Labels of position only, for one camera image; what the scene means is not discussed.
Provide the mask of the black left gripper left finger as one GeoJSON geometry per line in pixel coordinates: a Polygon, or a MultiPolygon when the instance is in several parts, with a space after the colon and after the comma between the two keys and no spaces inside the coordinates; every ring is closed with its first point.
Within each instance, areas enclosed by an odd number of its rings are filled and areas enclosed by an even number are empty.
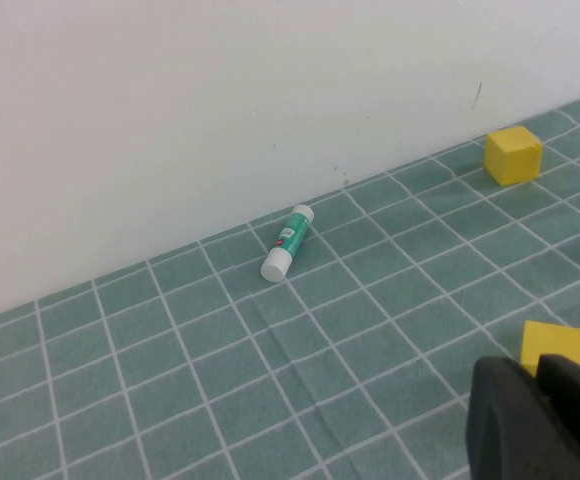
{"type": "Polygon", "coordinates": [[[573,479],[578,457],[563,422],[517,362],[483,357],[473,369],[466,449],[474,479],[573,479]]]}

